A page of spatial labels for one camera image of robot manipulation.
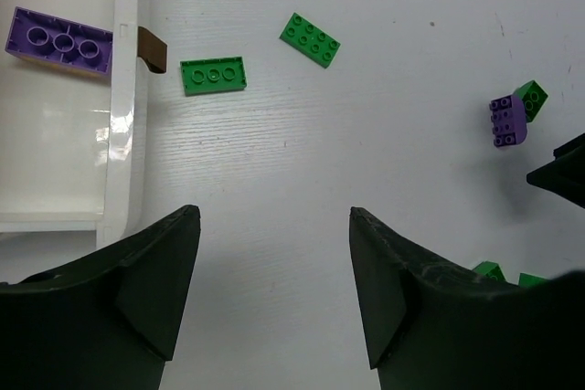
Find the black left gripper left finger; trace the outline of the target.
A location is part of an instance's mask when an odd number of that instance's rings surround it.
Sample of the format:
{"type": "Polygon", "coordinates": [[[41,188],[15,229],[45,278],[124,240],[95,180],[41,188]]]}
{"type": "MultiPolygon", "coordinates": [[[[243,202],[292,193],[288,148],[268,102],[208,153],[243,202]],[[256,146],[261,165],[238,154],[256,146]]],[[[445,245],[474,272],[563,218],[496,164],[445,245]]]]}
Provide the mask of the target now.
{"type": "Polygon", "coordinates": [[[156,389],[173,359],[201,232],[187,205],[1,286],[4,389],[156,389]]]}

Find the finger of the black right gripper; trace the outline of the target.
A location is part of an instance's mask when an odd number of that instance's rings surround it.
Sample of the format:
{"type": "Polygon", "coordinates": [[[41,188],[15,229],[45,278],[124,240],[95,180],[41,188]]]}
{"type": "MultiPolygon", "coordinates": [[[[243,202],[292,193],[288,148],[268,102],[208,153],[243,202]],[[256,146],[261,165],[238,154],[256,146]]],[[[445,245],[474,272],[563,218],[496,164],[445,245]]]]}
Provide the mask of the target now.
{"type": "Polygon", "coordinates": [[[581,134],[553,150],[553,161],[526,175],[535,187],[584,207],[584,137],[581,134]]]}

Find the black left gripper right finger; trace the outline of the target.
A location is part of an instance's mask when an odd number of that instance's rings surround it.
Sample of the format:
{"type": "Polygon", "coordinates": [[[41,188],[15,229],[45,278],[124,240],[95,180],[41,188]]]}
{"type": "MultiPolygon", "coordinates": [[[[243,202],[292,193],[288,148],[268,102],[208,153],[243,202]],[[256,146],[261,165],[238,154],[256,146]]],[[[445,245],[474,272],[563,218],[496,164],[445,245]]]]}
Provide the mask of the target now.
{"type": "Polygon", "coordinates": [[[584,274],[531,288],[402,237],[362,207],[349,247],[370,367],[384,389],[581,389],[584,274]]]}

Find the purple lego brick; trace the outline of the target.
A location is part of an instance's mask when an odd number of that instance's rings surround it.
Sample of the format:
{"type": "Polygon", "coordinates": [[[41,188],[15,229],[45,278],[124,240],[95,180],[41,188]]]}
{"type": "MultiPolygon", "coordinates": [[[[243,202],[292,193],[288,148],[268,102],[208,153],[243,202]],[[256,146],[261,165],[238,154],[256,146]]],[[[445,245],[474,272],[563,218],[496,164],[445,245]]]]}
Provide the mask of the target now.
{"type": "Polygon", "coordinates": [[[16,7],[5,51],[16,58],[73,74],[108,78],[113,33],[16,7]]]}
{"type": "Polygon", "coordinates": [[[516,146],[527,137],[527,117],[524,103],[516,95],[491,100],[493,143],[496,148],[516,146]]]}

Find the white drawer cabinet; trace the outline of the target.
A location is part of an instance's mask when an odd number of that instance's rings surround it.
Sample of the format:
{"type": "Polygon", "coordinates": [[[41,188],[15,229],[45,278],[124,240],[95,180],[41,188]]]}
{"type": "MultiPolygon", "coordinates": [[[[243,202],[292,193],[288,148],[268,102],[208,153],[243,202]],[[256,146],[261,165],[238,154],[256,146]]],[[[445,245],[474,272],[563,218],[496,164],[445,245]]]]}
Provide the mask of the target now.
{"type": "Polygon", "coordinates": [[[149,71],[138,35],[150,0],[1,0],[113,34],[112,68],[90,77],[1,56],[1,229],[92,231],[98,247],[129,234],[142,207],[149,71]]]}

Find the purple lego brick top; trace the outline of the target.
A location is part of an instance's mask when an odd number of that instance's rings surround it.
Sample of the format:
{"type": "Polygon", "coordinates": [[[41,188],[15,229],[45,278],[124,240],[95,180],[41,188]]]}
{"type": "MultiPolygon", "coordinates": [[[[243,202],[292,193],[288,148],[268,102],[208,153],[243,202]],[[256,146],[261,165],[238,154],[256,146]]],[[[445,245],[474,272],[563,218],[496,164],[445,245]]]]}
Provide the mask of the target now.
{"type": "Polygon", "coordinates": [[[16,58],[73,74],[108,78],[113,33],[16,7],[5,51],[16,58]]]}

